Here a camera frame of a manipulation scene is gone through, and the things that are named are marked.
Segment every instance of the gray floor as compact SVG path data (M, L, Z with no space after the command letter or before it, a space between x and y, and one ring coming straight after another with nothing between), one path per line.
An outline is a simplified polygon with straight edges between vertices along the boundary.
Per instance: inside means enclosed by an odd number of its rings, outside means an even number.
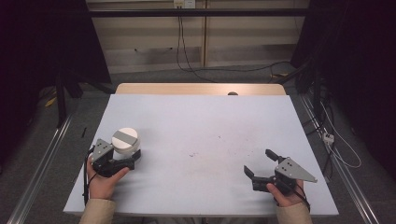
M256 68L259 66L235 66L232 69ZM273 73L285 73L291 67L285 64L276 65ZM204 71L198 75L211 78L217 82L265 83L270 79L270 70L263 69L255 72L226 72ZM112 75L113 85L121 82L204 82L192 73L180 70L142 72L136 74ZM71 108L76 106L70 126L64 136L60 148L46 172L44 181L35 197L25 223L77 223L78 217L63 213L64 205L74 179L81 167L85 152L90 147L93 136L106 108L109 96L97 91L89 85L82 84L84 95L81 99L67 99ZM301 122L310 120L303 107L300 95L296 93L293 82L285 85L287 94L294 103ZM3 174L0 176L0 223L7 223L19 198L27 187L35 168L40 163L57 125L56 104L44 107L47 99L37 105L35 117L29 130L15 150L10 160L3 164ZM353 135L342 110L332 102L335 111L335 125L337 131L352 145L361 156L362 166L350 169L359 183L363 193L373 207L380 223L394 223L396 221L396 183L387 172L367 152L364 143L358 136ZM307 132L314 129L313 124L304 127ZM307 136L317 157L318 164L323 167L326 153L317 134ZM345 160L356 163L354 155L341 141L336 145ZM336 169L333 169L331 182L328 184L337 208L340 212L336 217L316 217L314 223L365 223L355 202L350 197L346 185ZM115 217L115 223L140 223L140 217Z

